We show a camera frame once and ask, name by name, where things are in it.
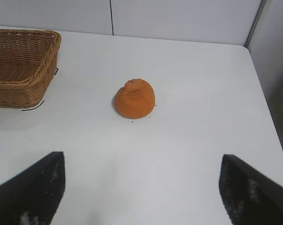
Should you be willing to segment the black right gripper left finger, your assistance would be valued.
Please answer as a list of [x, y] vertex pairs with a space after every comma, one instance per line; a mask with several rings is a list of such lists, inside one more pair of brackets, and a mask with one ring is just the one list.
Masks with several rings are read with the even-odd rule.
[[0, 225], [49, 225], [66, 187], [65, 157], [54, 151], [0, 185]]

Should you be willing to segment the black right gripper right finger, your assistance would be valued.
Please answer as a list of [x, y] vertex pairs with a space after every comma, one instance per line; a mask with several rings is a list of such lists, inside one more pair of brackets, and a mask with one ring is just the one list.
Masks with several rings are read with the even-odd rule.
[[223, 155], [219, 192], [234, 225], [283, 225], [283, 187], [235, 155]]

